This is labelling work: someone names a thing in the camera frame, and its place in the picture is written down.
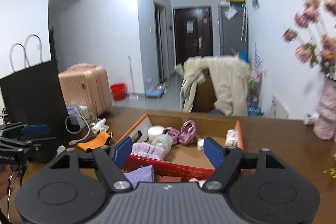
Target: door frame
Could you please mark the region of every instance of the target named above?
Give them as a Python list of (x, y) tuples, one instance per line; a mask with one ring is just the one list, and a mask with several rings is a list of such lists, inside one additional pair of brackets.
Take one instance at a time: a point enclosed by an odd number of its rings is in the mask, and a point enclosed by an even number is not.
[(153, 3), (153, 9), (154, 9), (154, 20), (156, 17), (156, 11), (155, 11), (155, 6), (158, 6), (160, 9), (160, 34), (161, 34), (161, 52), (162, 52), (162, 65), (163, 65), (163, 78), (167, 79), (169, 78), (169, 52), (168, 52), (168, 32), (167, 32), (167, 14), (166, 14), (166, 6), (163, 5), (162, 3), (154, 0)]
[(212, 6), (211, 5), (202, 5), (202, 6), (178, 6), (176, 8), (172, 7), (173, 12), (173, 30), (174, 30), (174, 50), (175, 50), (175, 65), (178, 65), (177, 63), (177, 39), (176, 39), (176, 20), (175, 20), (175, 11), (181, 10), (181, 9), (203, 9), (207, 8), (209, 9), (209, 18), (210, 18), (210, 43), (211, 43), (211, 53), (213, 56), (213, 26), (212, 26)]

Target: white bag handle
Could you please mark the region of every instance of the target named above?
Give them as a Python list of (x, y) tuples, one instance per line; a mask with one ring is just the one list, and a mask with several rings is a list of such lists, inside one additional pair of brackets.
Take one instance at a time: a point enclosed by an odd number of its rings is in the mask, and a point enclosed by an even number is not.
[(28, 44), (28, 41), (32, 38), (32, 37), (37, 37), (37, 39), (39, 40), (39, 43), (40, 43), (40, 60), (41, 60), (41, 63), (43, 63), (43, 60), (42, 60), (42, 41), (40, 39), (39, 36), (37, 36), (36, 34), (30, 34), (27, 36), (26, 40), (25, 40), (25, 43), (24, 43), (24, 48), (25, 48), (25, 51), (27, 49), (27, 44)]
[(23, 56), (24, 56), (24, 59), (25, 59), (25, 68), (27, 67), (26, 64), (28, 64), (28, 66), (30, 66), (29, 60), (28, 60), (28, 57), (27, 57), (27, 53), (26, 53), (26, 49), (24, 48), (24, 46), (22, 44), (15, 43), (15, 44), (12, 45), (12, 47), (9, 50), (9, 60), (10, 60), (10, 65), (12, 67), (13, 72), (15, 72), (15, 70), (14, 70), (12, 55), (13, 55), (13, 50), (17, 45), (19, 45), (23, 48)]

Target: white wall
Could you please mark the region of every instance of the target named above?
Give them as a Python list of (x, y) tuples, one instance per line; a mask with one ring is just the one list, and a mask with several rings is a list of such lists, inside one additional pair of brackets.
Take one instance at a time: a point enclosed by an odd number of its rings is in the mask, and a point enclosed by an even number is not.
[(56, 54), (61, 70), (88, 62), (106, 68), (109, 82), (125, 82), (143, 93), (137, 0), (81, 0), (53, 19)]
[[(43, 60), (50, 60), (48, 33), (48, 0), (0, 0), (0, 77), (12, 73), (9, 50), (14, 43), (23, 43), (30, 34), (42, 40)], [(31, 64), (40, 62), (37, 39), (28, 44), (28, 59)], [(14, 67), (24, 67), (22, 49), (13, 51)]]
[[(263, 56), (263, 68), (266, 75), (262, 87), (262, 108), (269, 111), (273, 94), (287, 106), (292, 119), (302, 119), (307, 112), (316, 110), (323, 76), (320, 68), (310, 69), (302, 65), (293, 52), (298, 42), (286, 44), (282, 35), (285, 28), (293, 27), (294, 15), (302, 12), (302, 0), (259, 0), (260, 9), (254, 11), (251, 0), (247, 0), (249, 12), (249, 49), (250, 59), (254, 61), (255, 45)], [(331, 35), (336, 35), (333, 28), (335, 19), (321, 8), (322, 16)], [(309, 40), (306, 31), (301, 30), (303, 39)]]
[(143, 80), (146, 82), (147, 79), (153, 79), (153, 83), (157, 83), (159, 81), (159, 76), (155, 34), (154, 2), (166, 7), (167, 43), (164, 44), (164, 40), (162, 40), (162, 47), (163, 50), (166, 49), (166, 52), (168, 52), (168, 60), (164, 61), (169, 63), (169, 75), (174, 72), (175, 53), (173, 38), (174, 33), (173, 30), (170, 30), (170, 26), (173, 25), (170, 0), (138, 0)]
[(212, 13), (212, 35), (213, 35), (213, 54), (218, 56), (221, 54), (219, 25), (218, 25), (218, 6), (222, 0), (171, 0), (172, 8), (187, 7), (211, 7)]

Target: metal screw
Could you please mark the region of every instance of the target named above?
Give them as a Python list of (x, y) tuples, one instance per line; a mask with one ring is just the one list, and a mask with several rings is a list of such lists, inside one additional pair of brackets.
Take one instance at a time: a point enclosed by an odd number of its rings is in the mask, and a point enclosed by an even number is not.
[(208, 190), (218, 190), (222, 187), (222, 184), (219, 181), (210, 180), (204, 186)]
[(117, 190), (127, 190), (131, 185), (128, 181), (119, 180), (113, 184), (113, 187)]

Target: white wrapped item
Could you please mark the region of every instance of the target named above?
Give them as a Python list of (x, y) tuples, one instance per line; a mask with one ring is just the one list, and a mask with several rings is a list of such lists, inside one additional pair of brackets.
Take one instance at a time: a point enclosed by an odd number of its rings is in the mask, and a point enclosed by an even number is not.
[(197, 150), (202, 151), (204, 149), (204, 139), (199, 138), (197, 140)]
[(226, 133), (225, 147), (237, 146), (238, 145), (238, 134), (234, 129), (229, 129)]
[(311, 115), (310, 113), (307, 113), (304, 115), (303, 124), (305, 126), (309, 124), (315, 124), (318, 118), (319, 118), (318, 113), (314, 113), (313, 115)]

